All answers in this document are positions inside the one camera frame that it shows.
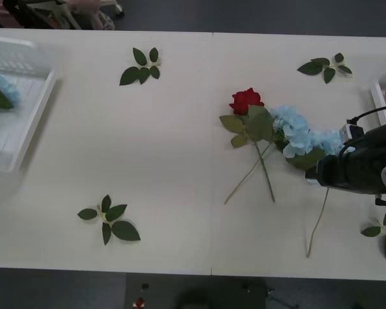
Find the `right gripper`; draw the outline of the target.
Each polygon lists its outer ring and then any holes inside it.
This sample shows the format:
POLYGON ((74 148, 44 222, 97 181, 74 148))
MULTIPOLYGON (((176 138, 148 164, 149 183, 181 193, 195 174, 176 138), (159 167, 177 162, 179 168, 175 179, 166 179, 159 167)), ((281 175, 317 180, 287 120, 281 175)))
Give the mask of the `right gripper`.
POLYGON ((305 172, 305 179, 316 181, 323 187, 351 191, 353 185, 346 176, 346 165, 350 157, 351 153, 343 154, 341 159, 338 155, 327 155, 305 172))

